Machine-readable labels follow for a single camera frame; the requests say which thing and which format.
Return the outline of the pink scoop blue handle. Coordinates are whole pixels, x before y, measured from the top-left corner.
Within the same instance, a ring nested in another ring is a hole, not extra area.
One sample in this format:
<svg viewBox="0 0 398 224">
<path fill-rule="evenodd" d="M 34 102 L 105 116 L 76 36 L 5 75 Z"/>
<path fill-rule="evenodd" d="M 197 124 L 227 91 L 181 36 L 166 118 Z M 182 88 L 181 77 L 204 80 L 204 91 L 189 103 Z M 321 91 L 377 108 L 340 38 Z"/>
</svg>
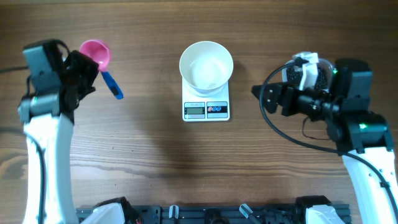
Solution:
<svg viewBox="0 0 398 224">
<path fill-rule="evenodd" d="M 101 73 L 105 84 L 117 100 L 124 98 L 116 80 L 111 76 L 108 71 L 108 65 L 112 59 L 112 51 L 109 45 L 99 39 L 91 39 L 84 41 L 79 48 L 79 51 L 91 58 L 98 64 L 98 70 Z"/>
</svg>

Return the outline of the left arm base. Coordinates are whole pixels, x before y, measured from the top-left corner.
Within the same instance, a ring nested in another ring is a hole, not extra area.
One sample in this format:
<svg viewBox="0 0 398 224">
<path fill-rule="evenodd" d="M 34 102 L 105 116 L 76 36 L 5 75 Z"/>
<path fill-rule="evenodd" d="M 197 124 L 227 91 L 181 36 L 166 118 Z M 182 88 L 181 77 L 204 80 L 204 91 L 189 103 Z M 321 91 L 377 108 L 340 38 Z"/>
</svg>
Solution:
<svg viewBox="0 0 398 224">
<path fill-rule="evenodd" d="M 126 197 L 100 202 L 82 224 L 141 224 L 142 218 Z"/>
</svg>

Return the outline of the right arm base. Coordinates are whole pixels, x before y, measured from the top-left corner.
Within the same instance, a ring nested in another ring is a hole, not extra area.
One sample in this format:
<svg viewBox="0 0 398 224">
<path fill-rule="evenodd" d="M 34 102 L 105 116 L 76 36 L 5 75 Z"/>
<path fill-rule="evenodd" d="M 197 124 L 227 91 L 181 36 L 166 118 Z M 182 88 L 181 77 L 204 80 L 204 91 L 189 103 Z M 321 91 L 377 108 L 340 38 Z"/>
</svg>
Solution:
<svg viewBox="0 0 398 224">
<path fill-rule="evenodd" d="M 304 224 L 344 224 L 333 204 L 324 195 L 297 197 L 298 220 Z"/>
</svg>

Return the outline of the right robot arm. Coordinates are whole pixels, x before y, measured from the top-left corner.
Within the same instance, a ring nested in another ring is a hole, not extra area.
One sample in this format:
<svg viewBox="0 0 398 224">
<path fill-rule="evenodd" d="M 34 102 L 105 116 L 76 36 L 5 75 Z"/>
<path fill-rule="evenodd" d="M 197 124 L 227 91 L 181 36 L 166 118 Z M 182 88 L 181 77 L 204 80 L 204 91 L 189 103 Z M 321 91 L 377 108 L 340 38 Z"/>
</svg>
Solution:
<svg viewBox="0 0 398 224">
<path fill-rule="evenodd" d="M 270 83 L 281 70 L 303 65 L 302 58 L 275 69 L 252 94 L 258 99 L 266 123 L 280 136 L 310 149 L 342 157 L 356 194 L 364 223 L 397 223 L 397 179 L 394 141 L 386 119 L 369 110 L 373 72 L 367 62 L 352 58 L 335 61 L 328 91 L 299 90 L 292 82 Z M 282 107 L 282 115 L 304 114 L 326 122 L 335 149 L 296 140 L 268 118 Z"/>
</svg>

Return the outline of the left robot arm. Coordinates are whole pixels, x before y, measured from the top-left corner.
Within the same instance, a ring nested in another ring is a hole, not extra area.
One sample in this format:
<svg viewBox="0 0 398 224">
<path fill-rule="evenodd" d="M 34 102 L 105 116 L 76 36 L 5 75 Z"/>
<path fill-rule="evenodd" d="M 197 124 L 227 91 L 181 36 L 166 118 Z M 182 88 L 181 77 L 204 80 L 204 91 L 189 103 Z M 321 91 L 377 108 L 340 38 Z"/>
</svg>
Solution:
<svg viewBox="0 0 398 224">
<path fill-rule="evenodd" d="M 74 111 L 95 91 L 98 64 L 77 50 L 64 56 L 61 40 L 49 39 L 23 49 L 30 75 L 18 107 L 28 150 L 24 223 L 78 223 L 72 199 L 70 146 Z"/>
</svg>

